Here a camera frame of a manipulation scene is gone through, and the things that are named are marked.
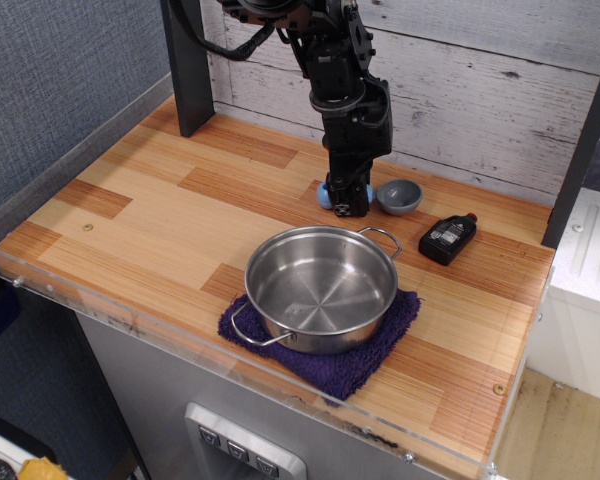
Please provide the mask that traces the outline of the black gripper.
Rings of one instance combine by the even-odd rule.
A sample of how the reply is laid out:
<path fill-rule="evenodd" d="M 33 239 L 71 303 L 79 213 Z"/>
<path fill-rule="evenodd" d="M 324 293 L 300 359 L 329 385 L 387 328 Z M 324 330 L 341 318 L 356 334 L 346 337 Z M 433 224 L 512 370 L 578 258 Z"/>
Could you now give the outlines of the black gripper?
<path fill-rule="evenodd" d="M 389 83 L 365 76 L 351 96 L 324 102 L 319 111 L 329 153 L 326 190 L 332 210 L 338 217 L 365 217 L 373 161 L 389 154 L 393 145 Z"/>

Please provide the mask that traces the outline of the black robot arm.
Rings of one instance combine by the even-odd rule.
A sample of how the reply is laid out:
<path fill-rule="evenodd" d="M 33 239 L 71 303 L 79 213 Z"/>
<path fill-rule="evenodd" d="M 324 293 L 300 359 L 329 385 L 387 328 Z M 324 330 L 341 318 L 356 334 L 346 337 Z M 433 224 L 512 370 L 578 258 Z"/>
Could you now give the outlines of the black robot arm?
<path fill-rule="evenodd" d="M 376 158 L 392 150 L 389 84 L 369 66 L 376 51 L 354 1 L 225 1 L 242 23 L 278 30 L 310 83 L 309 100 L 322 117 L 328 152 L 326 189 L 339 217 L 364 217 Z"/>

